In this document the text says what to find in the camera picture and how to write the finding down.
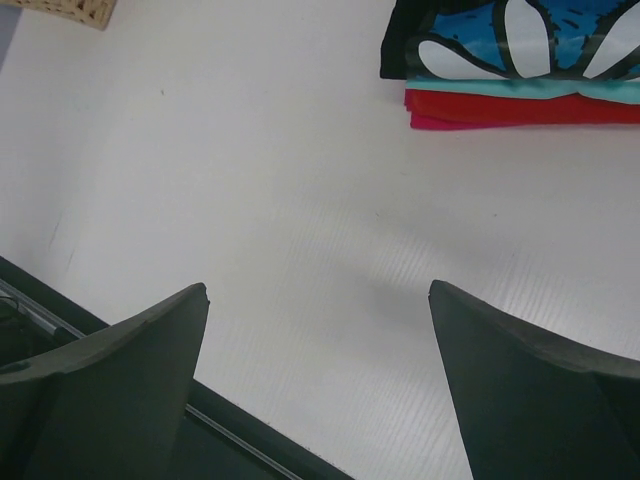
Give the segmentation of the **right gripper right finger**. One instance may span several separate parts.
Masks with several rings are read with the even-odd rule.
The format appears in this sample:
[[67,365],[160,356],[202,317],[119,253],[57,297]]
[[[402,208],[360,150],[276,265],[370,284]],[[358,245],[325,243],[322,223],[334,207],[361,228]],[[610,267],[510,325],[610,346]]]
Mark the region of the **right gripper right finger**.
[[638,478],[638,361],[448,282],[432,282],[429,304],[474,478]]

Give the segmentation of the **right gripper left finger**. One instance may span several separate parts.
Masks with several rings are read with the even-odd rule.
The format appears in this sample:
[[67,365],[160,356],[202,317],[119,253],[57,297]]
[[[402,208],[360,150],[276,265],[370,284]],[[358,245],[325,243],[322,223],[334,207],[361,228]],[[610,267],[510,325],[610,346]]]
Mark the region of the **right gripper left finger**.
[[1,369],[4,479],[162,479],[209,309],[193,284]]

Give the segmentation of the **red t shirt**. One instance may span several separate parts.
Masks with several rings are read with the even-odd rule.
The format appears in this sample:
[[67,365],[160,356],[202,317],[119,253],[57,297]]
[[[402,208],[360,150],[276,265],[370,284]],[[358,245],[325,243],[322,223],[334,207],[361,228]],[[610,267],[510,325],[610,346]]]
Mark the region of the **red t shirt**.
[[579,94],[552,99],[491,97],[408,89],[405,106],[416,114],[448,121],[531,125],[637,125],[639,107]]

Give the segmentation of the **blue flower print t shirt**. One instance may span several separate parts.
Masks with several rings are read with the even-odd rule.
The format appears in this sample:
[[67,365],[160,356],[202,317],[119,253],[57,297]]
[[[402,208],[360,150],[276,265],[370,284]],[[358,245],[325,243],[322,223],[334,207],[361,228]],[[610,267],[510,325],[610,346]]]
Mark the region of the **blue flower print t shirt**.
[[636,1],[471,1],[430,9],[407,85],[503,98],[639,103]]

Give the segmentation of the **wicker basket with liner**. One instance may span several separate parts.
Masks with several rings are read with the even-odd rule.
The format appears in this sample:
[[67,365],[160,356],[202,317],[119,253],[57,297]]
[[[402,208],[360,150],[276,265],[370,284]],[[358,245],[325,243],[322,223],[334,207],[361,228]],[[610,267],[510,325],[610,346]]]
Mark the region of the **wicker basket with liner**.
[[11,6],[47,13],[104,31],[109,24],[116,0],[0,0]]

